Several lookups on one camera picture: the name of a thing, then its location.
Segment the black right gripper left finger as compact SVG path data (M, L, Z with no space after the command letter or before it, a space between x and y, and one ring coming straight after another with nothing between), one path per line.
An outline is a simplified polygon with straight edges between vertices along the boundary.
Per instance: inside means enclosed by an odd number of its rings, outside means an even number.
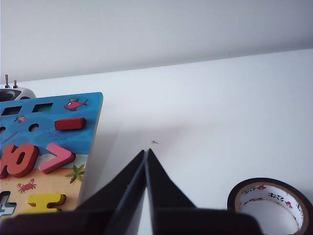
M145 152L140 151L109 183L78 206L87 216L84 235L132 235L146 187Z

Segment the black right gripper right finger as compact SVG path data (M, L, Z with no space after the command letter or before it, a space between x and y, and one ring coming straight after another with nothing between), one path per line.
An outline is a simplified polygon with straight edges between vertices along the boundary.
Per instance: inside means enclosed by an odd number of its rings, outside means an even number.
M154 152L146 158L146 184L155 235L177 235L190 230L189 212L193 202L170 179Z

